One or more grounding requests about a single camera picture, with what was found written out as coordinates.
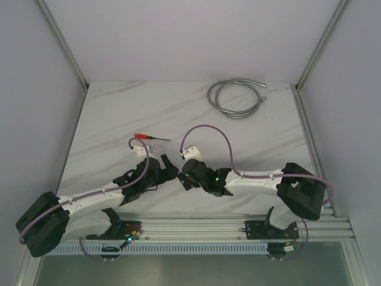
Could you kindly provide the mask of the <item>black fuse box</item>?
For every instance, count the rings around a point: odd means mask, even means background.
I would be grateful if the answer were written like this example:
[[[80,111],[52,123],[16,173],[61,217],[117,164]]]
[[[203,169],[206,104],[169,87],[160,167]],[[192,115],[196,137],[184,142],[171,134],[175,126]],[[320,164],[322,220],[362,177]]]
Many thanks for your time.
[[[192,189],[192,188],[199,188],[200,185],[196,182],[194,182],[188,175],[184,173],[179,173],[177,175],[177,178],[179,179],[180,183],[184,187],[186,191]]]

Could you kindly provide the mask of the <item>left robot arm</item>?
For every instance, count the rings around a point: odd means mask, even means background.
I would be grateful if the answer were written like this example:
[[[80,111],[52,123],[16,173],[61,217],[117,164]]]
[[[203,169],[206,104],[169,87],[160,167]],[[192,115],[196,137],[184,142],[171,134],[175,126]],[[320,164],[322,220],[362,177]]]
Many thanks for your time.
[[[69,196],[46,192],[15,224],[21,243],[32,257],[41,257],[60,243],[78,238],[127,241],[139,228],[122,221],[117,209],[176,179],[178,172],[163,154],[160,159],[143,159],[100,189]]]

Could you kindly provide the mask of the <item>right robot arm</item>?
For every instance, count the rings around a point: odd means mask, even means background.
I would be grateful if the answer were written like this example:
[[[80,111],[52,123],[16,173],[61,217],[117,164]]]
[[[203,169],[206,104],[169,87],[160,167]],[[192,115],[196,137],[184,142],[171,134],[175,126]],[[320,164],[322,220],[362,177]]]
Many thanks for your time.
[[[320,219],[325,185],[296,163],[275,171],[237,174],[231,168],[213,170],[192,158],[184,164],[182,174],[216,197],[255,194],[279,198],[281,202],[270,207],[264,222],[264,232],[272,238],[298,219]]]

